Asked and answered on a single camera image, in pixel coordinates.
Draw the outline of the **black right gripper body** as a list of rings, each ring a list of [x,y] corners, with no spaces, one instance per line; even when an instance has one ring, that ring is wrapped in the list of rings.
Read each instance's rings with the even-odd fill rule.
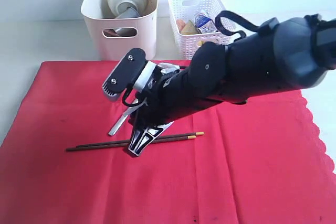
[[[218,104],[213,98],[218,75],[210,70],[183,69],[169,73],[146,90],[146,105],[131,116],[131,122],[143,127],[168,124]]]

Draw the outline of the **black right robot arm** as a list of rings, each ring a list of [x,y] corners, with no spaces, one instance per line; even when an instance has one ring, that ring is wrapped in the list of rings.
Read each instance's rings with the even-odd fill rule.
[[[234,33],[223,18],[242,28],[233,43],[204,43],[188,67],[151,77],[138,93],[144,105],[131,115],[131,155],[139,156],[177,119],[222,102],[243,105],[259,95],[312,88],[335,69],[335,20],[314,14],[257,26],[224,10],[215,26],[226,36]]]

